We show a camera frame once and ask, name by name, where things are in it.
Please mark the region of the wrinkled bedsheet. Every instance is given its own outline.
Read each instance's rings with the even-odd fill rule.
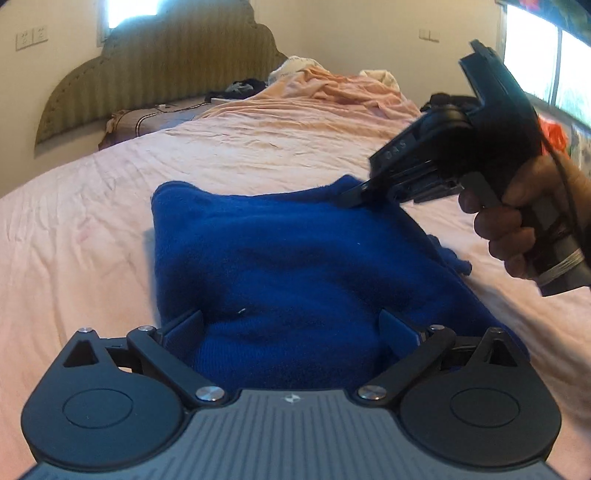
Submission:
[[[0,200],[0,478],[33,463],[20,411],[81,326],[123,336],[158,323],[150,197],[168,180],[212,193],[289,192],[368,174],[367,158],[419,112],[367,77],[305,70],[252,99],[52,170]],[[468,283],[528,345],[563,412],[550,463],[591,477],[591,333],[587,289],[542,299],[509,278],[455,199],[407,206],[473,264]]]

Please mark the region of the finger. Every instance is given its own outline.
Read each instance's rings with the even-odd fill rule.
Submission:
[[[517,170],[503,195],[503,203],[514,207],[529,205],[544,193],[554,193],[560,185],[560,175],[551,157],[532,158]]]
[[[516,255],[505,261],[505,270],[515,278],[527,278],[525,258],[523,255]]]
[[[471,190],[463,190],[457,201],[460,203],[460,208],[462,208],[465,213],[478,213],[482,210],[480,200]]]
[[[474,231],[487,240],[499,240],[519,230],[521,222],[521,213],[514,208],[485,208],[474,218]]]
[[[488,244],[488,251],[493,257],[505,261],[531,250],[534,244],[534,229],[527,227],[511,232],[498,240],[491,241]]]

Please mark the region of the metal screw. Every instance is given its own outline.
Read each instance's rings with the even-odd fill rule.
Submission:
[[[225,394],[226,392],[224,392],[223,388],[210,385],[209,387],[201,387],[197,390],[195,396],[203,401],[218,401],[221,400]]]
[[[386,397],[388,392],[384,387],[379,385],[365,385],[357,390],[359,395],[364,400],[381,400]]]

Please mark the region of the upholstered headboard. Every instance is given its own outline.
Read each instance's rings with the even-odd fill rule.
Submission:
[[[158,15],[123,22],[100,57],[60,82],[37,144],[118,110],[197,96],[234,80],[266,80],[285,58],[248,0],[163,0]]]

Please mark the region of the wall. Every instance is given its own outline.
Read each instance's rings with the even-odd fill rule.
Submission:
[[[0,197],[35,176],[97,150],[104,124],[69,132],[35,149],[37,125],[58,82],[100,55],[100,0],[8,0],[0,9]],[[300,50],[298,0],[253,0],[285,54]],[[49,41],[15,51],[15,35],[48,25]]]
[[[303,1],[306,56],[342,74],[390,70],[419,105],[435,92],[471,93],[457,61],[474,38],[495,48],[501,17],[494,0]],[[441,42],[419,39],[421,28]]]

